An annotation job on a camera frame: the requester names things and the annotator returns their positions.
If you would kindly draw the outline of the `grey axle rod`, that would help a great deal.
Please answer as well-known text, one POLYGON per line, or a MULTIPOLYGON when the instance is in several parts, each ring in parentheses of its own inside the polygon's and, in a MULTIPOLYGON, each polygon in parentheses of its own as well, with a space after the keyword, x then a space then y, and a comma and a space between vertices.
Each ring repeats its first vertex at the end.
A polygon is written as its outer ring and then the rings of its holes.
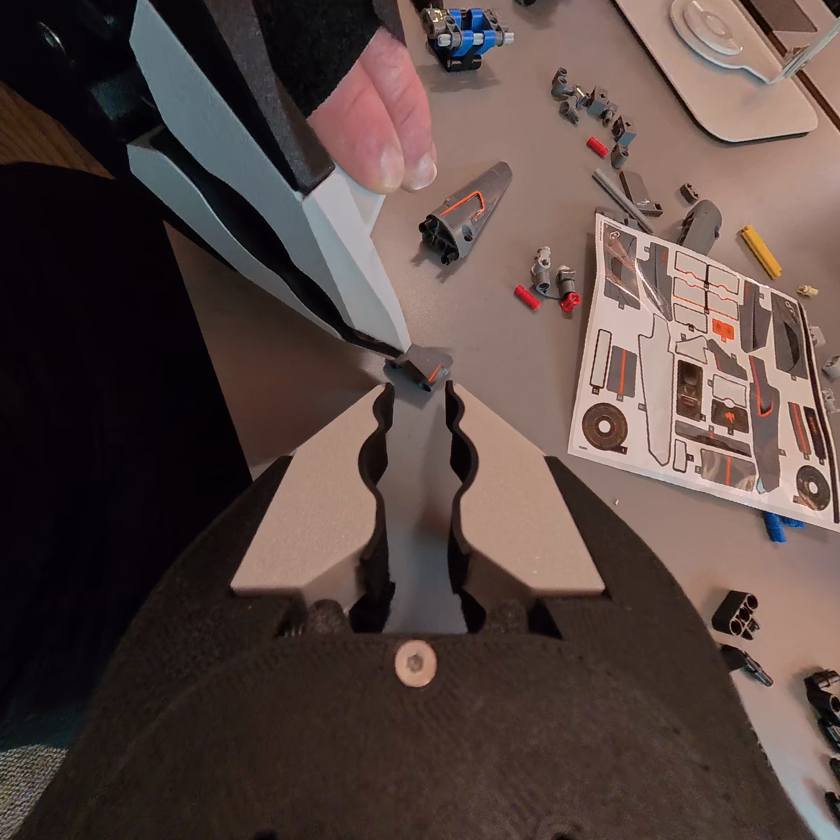
POLYGON ((593 171, 592 178, 601 187, 601 189, 603 189, 603 191, 612 198, 615 204, 620 206, 627 215, 637 221, 641 230, 648 235, 652 235, 654 233, 654 230, 647 221, 646 216, 641 212, 635 203, 631 202, 631 200, 625 196, 625 194, 607 174, 600 169, 595 169, 593 171))

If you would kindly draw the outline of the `blue lego pin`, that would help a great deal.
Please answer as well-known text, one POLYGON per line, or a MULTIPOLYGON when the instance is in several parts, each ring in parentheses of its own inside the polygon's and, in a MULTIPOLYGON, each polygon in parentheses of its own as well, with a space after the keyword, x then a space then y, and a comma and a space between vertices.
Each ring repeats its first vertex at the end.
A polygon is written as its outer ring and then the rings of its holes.
POLYGON ((805 523, 801 520, 781 516, 770 511, 762 511, 763 523, 770 540, 773 543, 787 543, 788 530, 803 530, 805 523))

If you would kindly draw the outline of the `pile of black lego pieces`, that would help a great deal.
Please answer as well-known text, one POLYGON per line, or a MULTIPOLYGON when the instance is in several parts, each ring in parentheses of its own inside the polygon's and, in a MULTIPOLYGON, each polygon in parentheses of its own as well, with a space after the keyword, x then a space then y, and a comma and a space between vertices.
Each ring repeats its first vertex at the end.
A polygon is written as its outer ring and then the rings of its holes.
POLYGON ((839 786, 839 674, 832 669, 818 670, 804 678, 808 704, 815 713, 817 727, 833 751, 828 760, 836 787, 839 786))

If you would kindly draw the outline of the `cluster of grey lego connectors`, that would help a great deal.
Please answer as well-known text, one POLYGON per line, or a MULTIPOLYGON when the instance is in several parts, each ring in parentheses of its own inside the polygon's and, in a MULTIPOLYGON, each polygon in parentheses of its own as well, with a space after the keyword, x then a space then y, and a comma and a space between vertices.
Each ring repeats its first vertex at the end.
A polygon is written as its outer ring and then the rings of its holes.
POLYGON ((615 171, 620 171, 629 159, 632 142, 637 137, 637 126, 633 119, 620 113, 617 103, 603 87, 591 90, 574 85, 569 81, 567 69, 560 67, 553 75, 550 96, 559 105, 559 115, 566 122, 576 125, 583 114, 597 121, 604 130, 609 130, 612 145, 608 146, 609 161, 615 171))

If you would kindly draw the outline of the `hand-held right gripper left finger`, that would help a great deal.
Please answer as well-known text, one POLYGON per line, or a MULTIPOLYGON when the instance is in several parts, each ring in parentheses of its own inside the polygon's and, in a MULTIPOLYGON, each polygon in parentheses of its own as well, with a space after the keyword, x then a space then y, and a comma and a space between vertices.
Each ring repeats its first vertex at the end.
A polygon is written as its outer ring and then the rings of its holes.
POLYGON ((233 593, 336 602, 356 632, 383 630, 396 587, 378 485, 394 401, 392 384, 374 387, 290 457, 233 593))

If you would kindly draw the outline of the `blue and black lego assembly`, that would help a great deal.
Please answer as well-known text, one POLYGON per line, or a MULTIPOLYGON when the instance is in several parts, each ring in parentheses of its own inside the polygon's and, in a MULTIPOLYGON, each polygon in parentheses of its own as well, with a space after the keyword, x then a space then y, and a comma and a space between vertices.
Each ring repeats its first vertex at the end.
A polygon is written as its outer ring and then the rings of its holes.
POLYGON ((515 35, 490 8, 444 7, 420 2, 427 47, 447 72, 477 70, 489 50, 509 46, 515 35))

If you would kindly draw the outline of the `lego sticker sheet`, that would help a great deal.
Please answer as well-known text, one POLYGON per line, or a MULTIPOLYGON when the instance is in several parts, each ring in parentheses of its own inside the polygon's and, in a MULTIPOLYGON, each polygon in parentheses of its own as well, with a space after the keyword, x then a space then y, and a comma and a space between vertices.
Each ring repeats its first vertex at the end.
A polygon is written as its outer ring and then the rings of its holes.
POLYGON ((569 453, 838 531, 838 453, 798 300, 595 215, 569 453))

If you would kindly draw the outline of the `grey monitor stand base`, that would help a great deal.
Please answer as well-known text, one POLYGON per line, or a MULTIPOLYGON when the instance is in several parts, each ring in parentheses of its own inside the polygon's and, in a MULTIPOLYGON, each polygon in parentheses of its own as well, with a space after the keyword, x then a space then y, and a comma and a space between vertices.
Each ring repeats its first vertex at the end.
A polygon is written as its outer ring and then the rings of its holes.
POLYGON ((838 34, 782 61, 740 2, 617 1, 689 114, 730 144, 801 137, 818 124, 794 77, 838 34))

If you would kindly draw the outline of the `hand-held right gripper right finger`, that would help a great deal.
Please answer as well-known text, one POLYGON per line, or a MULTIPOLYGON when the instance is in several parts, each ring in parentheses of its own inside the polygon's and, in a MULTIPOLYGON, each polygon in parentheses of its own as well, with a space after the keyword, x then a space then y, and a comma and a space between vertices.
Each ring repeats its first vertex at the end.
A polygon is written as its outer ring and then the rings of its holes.
POLYGON ((557 632, 549 601, 606 593, 556 479, 560 462, 453 381, 445 422, 459 482, 448 575, 467 631, 500 624, 557 632))

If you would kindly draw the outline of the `grey cone lego assembly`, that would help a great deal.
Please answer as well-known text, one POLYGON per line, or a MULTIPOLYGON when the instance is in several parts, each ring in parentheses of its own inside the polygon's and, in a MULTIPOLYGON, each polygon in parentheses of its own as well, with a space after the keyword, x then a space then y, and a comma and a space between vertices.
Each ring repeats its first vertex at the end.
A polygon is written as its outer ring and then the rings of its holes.
POLYGON ((452 193, 418 226, 423 243, 449 266, 465 259, 508 189, 510 165, 498 161, 452 193))

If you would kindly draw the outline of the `black lego pin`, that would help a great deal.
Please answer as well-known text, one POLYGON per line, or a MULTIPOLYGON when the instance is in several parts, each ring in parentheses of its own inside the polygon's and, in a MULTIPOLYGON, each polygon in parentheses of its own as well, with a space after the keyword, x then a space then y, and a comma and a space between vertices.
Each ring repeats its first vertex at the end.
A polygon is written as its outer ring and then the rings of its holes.
POLYGON ((720 652, 729 673, 743 672, 762 686, 772 687, 774 680, 757 660, 738 647, 720 645, 720 652))

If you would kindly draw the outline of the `yellow axle brick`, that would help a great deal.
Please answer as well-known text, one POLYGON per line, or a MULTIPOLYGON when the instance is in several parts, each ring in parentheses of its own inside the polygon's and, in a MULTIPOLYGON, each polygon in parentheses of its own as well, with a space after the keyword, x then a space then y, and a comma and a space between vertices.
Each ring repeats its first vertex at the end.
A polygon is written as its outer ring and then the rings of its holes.
POLYGON ((755 227, 751 224, 745 225, 741 228, 740 235, 766 274, 773 280, 779 279, 782 275, 781 264, 755 227))

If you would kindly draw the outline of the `black three-hole lego beam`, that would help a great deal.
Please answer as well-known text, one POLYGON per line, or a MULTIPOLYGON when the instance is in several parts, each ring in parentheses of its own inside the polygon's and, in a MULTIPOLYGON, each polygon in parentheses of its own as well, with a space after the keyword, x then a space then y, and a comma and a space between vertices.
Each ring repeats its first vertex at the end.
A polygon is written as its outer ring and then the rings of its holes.
POLYGON ((711 617, 711 627, 732 637, 752 641, 760 625, 755 618, 758 597, 746 591, 729 591, 711 617))

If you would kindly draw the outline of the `person's left hand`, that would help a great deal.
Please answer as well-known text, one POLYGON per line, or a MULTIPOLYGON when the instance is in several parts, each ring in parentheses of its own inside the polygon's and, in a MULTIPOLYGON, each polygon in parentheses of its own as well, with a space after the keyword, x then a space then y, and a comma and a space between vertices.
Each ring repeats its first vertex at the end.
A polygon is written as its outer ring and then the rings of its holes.
POLYGON ((384 28, 307 122, 336 165, 370 192, 417 192, 437 176, 427 94, 406 47, 384 28))

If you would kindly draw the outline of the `dark grey lego panel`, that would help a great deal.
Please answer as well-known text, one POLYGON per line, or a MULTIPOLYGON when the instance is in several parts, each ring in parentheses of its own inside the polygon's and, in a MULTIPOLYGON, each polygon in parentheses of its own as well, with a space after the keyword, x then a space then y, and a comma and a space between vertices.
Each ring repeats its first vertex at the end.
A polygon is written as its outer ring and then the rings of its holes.
POLYGON ((636 209, 646 217, 661 217, 663 207, 653 201, 643 177, 635 171, 622 169, 619 171, 621 184, 626 198, 635 205, 636 209))

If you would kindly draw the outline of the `person's black trouser leg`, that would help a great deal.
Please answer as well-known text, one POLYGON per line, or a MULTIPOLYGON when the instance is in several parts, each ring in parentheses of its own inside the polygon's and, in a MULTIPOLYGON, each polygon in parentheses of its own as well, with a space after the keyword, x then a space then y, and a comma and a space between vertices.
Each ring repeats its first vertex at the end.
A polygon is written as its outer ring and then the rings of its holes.
POLYGON ((1 178, 2 732, 83 708, 164 572, 249 484, 163 221, 1 178))

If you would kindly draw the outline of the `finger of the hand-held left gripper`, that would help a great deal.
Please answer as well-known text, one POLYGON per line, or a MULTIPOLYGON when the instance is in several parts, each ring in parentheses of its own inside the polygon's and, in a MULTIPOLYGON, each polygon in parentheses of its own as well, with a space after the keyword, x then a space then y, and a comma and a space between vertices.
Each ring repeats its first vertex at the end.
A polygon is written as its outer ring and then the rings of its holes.
POLYGON ((386 358, 396 348, 352 328, 326 291, 297 268, 270 226, 253 234, 243 217, 245 200, 206 172, 177 140, 141 140, 127 146, 132 174, 160 198, 217 256, 272 297, 327 333, 386 358))
MULTIPOLYGON (((159 123, 132 143, 141 140, 177 138, 159 123)), ((234 185, 220 180, 245 200, 240 216, 256 211, 256 220, 247 222, 251 233, 256 232, 259 222, 266 222, 294 265, 327 292, 352 328, 394 346, 395 357, 410 348, 412 341, 403 310, 371 240, 383 196, 363 189, 336 166, 330 154, 333 173, 307 195, 293 191, 263 154, 259 154, 256 164, 224 163, 217 154, 210 157, 223 175, 233 177, 234 185)))

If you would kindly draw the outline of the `dark grey rounded lego shell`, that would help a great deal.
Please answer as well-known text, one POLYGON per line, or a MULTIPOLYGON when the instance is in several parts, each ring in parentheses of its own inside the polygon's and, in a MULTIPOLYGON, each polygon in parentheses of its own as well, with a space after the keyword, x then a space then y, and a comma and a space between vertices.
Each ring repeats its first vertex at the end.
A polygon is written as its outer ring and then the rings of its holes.
POLYGON ((684 218, 677 244, 699 255, 708 256, 719 239, 721 211, 714 202, 702 198, 684 218))

